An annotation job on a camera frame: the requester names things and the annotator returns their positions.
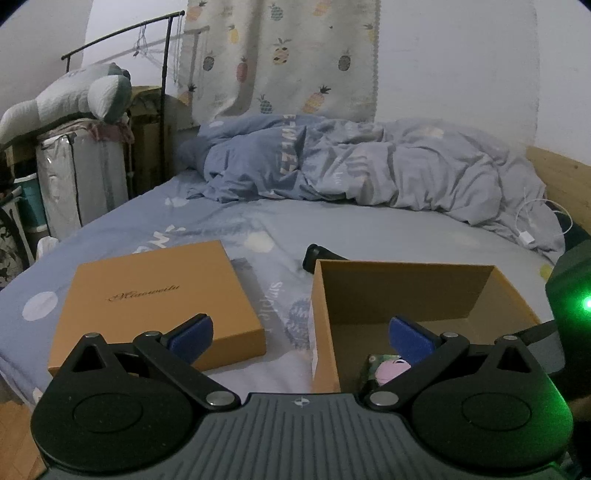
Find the pink computer mouse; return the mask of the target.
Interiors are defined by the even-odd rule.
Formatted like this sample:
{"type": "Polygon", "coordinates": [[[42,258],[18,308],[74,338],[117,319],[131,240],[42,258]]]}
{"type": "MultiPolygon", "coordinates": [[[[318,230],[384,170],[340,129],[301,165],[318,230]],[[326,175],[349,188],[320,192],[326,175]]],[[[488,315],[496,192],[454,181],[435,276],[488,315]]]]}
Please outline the pink computer mouse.
{"type": "Polygon", "coordinates": [[[386,360],[376,369],[376,382],[379,386],[384,386],[411,368],[412,366],[403,359],[386,360]]]}

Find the green patterned packet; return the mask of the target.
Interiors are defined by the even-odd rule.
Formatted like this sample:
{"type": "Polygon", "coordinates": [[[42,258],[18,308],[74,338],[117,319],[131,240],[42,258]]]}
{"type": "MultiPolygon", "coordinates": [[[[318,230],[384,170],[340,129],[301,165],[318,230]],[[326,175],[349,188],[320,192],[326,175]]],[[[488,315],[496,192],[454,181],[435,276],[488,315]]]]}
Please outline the green patterned packet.
{"type": "Polygon", "coordinates": [[[359,381],[360,390],[372,390],[380,387],[375,379],[377,367],[386,360],[401,359],[399,355],[391,354],[373,354],[370,355],[363,366],[361,378],[359,381]]]}

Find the orange box lid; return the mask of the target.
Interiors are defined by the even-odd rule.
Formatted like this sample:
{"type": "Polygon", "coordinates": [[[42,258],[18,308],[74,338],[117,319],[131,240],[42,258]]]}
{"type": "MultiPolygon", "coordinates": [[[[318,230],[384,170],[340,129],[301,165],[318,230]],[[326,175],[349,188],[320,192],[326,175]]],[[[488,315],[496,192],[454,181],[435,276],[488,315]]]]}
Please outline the orange box lid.
{"type": "Polygon", "coordinates": [[[86,333],[127,343],[166,333],[197,314],[213,323],[213,342],[195,361],[211,370],[266,354],[266,335],[221,242],[209,241],[80,265],[49,353],[56,374],[86,333]]]}

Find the open orange cardboard box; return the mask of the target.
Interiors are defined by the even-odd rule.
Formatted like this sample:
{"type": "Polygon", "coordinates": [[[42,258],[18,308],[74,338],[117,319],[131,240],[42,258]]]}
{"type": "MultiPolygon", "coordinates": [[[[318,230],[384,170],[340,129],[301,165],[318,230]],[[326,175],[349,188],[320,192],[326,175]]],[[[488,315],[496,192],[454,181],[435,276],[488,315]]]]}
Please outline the open orange cardboard box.
{"type": "Polygon", "coordinates": [[[477,345],[541,322],[492,265],[321,260],[311,310],[315,393],[355,392],[367,358],[393,350],[388,330],[395,316],[477,345]]]}

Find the light blue bed sheet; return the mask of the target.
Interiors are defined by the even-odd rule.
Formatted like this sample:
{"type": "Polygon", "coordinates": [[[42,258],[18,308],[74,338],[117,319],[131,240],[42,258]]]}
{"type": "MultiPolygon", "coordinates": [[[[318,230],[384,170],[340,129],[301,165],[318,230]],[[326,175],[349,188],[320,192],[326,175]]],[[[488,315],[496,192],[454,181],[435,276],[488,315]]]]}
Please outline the light blue bed sheet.
{"type": "Polygon", "coordinates": [[[49,349],[69,286],[82,263],[221,241],[266,329],[267,352],[213,372],[238,394],[307,392],[311,275],[301,263],[318,244],[352,260],[494,265],[543,321],[551,318],[540,274],[546,259],[435,212],[298,200],[221,204],[197,196],[183,172],[84,226],[1,292],[1,397],[28,407],[50,376],[49,349]]]}

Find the wooden headboard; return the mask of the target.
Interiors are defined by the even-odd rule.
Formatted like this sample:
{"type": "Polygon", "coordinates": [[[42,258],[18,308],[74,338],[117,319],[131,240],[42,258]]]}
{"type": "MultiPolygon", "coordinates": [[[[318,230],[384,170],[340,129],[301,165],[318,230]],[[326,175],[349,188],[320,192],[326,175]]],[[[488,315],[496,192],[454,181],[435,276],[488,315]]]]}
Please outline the wooden headboard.
{"type": "Polygon", "coordinates": [[[538,147],[526,156],[547,186],[550,200],[561,204],[587,233],[591,228],[591,167],[538,147]]]}

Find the clear zip storage bag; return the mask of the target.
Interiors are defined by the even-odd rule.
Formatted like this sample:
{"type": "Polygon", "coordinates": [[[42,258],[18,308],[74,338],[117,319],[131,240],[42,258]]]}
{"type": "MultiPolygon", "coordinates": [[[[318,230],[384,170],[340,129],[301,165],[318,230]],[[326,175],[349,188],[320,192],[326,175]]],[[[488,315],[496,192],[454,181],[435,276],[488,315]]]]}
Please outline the clear zip storage bag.
{"type": "Polygon", "coordinates": [[[59,240],[128,201],[120,142],[77,129],[41,140],[36,158],[49,232],[59,240]]]}

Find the teal plastic storage bin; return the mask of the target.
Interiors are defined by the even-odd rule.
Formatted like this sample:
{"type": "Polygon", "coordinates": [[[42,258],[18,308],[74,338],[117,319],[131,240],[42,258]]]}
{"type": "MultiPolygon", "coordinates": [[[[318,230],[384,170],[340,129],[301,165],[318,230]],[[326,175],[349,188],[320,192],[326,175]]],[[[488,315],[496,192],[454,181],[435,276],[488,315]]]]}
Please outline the teal plastic storage bin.
{"type": "Polygon", "coordinates": [[[46,230],[47,220],[36,173],[14,180],[16,188],[21,188],[21,217],[24,227],[31,231],[46,230]]]}

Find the blue grey crumpled duvet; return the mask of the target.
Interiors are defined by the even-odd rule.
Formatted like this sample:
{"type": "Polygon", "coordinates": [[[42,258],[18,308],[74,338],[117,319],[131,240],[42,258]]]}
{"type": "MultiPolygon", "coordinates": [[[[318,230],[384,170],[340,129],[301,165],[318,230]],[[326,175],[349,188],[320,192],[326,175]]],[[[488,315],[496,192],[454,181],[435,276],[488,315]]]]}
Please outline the blue grey crumpled duvet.
{"type": "MultiPolygon", "coordinates": [[[[204,180],[198,194],[214,201],[348,201],[435,211],[521,246],[515,213],[524,198],[546,196],[525,157],[483,131],[443,120],[222,118],[200,126],[177,157],[204,180]]],[[[566,242],[528,249],[556,261],[566,242]]]]}

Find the pineapple print curtain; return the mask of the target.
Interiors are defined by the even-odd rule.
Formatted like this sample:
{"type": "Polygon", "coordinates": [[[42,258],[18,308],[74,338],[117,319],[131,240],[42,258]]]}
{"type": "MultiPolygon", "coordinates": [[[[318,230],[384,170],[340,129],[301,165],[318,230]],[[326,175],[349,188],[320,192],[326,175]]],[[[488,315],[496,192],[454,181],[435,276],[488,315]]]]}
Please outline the pineapple print curtain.
{"type": "Polygon", "coordinates": [[[190,1],[178,60],[182,129],[218,118],[373,120],[377,1],[190,1]]]}

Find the black metal clothes rack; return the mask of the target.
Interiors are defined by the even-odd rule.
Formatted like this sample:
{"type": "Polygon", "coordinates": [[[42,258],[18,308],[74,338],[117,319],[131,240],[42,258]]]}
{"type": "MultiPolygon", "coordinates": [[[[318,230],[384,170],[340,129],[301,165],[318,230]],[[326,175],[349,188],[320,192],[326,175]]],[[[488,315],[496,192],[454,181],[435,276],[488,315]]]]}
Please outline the black metal clothes rack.
{"type": "Polygon", "coordinates": [[[155,95],[158,95],[158,104],[154,104],[152,111],[148,112],[147,114],[140,113],[139,116],[141,118],[146,117],[150,120],[151,124],[156,124],[158,126],[157,135],[153,137],[156,141],[157,146],[157,156],[156,156],[156,164],[149,172],[149,174],[145,177],[143,173],[136,173],[135,165],[134,165],[134,148],[137,146],[137,143],[133,145],[129,145],[126,149],[125,153],[125,165],[126,165],[126,182],[127,182],[127,192],[130,198],[137,196],[141,193],[143,189],[143,185],[141,180],[145,177],[147,180],[151,179],[151,174],[155,175],[155,179],[158,180],[161,176],[165,174],[165,96],[166,96],[166,85],[167,85],[167,78],[168,78],[168,57],[169,57],[169,50],[170,50],[170,41],[172,36],[172,24],[173,21],[177,18],[182,18],[185,16],[185,11],[175,11],[168,13],[166,15],[162,15],[159,17],[154,17],[148,20],[144,20],[142,22],[138,22],[127,27],[115,30],[107,35],[103,35],[91,42],[87,42],[84,45],[77,47],[71,50],[68,53],[63,54],[60,59],[66,62],[65,72],[68,73],[70,71],[71,65],[71,57],[83,52],[84,50],[97,45],[101,42],[114,38],[116,36],[122,35],[124,33],[140,30],[144,31],[148,25],[165,22],[166,23],[166,34],[164,38],[164,48],[162,52],[162,65],[161,65],[161,78],[160,78],[160,85],[159,86],[137,86],[132,88],[131,94],[131,101],[134,102],[137,98],[140,100],[147,98],[148,100],[155,100],[155,95]]]}

